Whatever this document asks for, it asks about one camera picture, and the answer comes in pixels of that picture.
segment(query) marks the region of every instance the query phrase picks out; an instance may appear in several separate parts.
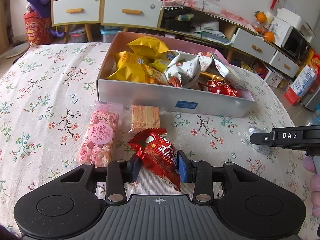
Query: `orange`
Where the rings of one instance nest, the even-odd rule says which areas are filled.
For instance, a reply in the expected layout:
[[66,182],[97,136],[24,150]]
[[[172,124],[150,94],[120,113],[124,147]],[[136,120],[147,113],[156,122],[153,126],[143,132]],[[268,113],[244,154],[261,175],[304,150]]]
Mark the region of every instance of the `orange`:
[[275,41],[275,35],[271,32],[266,32],[264,35],[263,35],[264,39],[266,41],[269,41],[269,42],[274,42]]
[[267,21],[267,17],[263,12],[257,11],[256,14],[255,14],[255,17],[261,23],[265,23]]

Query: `finger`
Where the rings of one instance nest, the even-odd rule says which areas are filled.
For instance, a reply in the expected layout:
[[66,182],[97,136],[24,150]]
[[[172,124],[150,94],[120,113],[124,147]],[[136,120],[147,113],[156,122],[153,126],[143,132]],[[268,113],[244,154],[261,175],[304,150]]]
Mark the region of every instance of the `finger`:
[[312,160],[312,156],[308,156],[302,160],[303,167],[310,172],[316,172],[315,165]]
[[320,192],[312,192],[310,200],[314,208],[320,209]]
[[316,218],[320,217],[320,208],[313,208],[312,215]]
[[312,192],[320,191],[320,176],[313,174],[310,180],[310,189]]

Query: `drawer handle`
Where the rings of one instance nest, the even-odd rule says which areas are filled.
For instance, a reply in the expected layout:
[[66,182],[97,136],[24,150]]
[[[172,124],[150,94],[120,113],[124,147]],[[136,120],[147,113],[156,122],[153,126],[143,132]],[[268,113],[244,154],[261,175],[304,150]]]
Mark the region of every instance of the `drawer handle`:
[[142,14],[142,11],[130,10],[130,9],[122,9],[122,12],[125,13],[125,14],[135,14],[135,15]]
[[291,68],[287,65],[287,64],[284,64],[284,67],[288,70],[290,70]]
[[68,9],[67,13],[81,13],[82,11],[83,11],[83,8]]
[[258,52],[262,52],[262,49],[258,48],[256,45],[252,44],[252,48]]

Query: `floral tablecloth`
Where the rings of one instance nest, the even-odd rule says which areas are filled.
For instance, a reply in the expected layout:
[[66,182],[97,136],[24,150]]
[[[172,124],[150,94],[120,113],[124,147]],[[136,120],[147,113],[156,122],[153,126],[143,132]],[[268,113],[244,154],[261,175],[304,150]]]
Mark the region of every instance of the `floral tablecloth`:
[[[17,200],[31,190],[72,169],[88,124],[88,106],[96,96],[96,77],[110,44],[75,43],[33,45],[0,80],[0,223],[19,232],[13,218]],[[213,166],[234,162],[297,194],[307,207],[299,233],[316,239],[311,216],[309,180],[302,166],[304,152],[272,149],[269,156],[256,152],[249,142],[252,124],[266,129],[293,126],[289,115],[268,85],[239,69],[256,100],[243,118],[165,112],[161,127],[168,140],[190,159]],[[125,111],[116,138],[113,159],[129,159],[130,114]],[[142,168],[138,181],[126,184],[130,194],[178,194],[160,178]],[[183,184],[181,194],[192,196],[194,184]],[[221,195],[218,184],[215,195]],[[96,194],[103,198],[105,183]]]

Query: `wooden cabinet leg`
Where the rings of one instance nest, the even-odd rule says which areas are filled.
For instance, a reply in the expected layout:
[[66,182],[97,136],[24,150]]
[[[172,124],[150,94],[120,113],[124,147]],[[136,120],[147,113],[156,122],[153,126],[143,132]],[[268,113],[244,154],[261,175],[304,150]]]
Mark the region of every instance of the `wooden cabinet leg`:
[[64,27],[64,31],[66,32],[66,36],[64,36],[64,43],[68,43],[68,39],[69,39],[69,29],[70,29],[70,25],[66,25]]
[[227,55],[227,61],[228,61],[229,63],[231,63],[232,54],[233,54],[233,50],[232,50],[232,49],[229,49],[228,55]]
[[85,32],[87,33],[88,42],[93,42],[90,24],[85,24],[84,27],[85,27]]

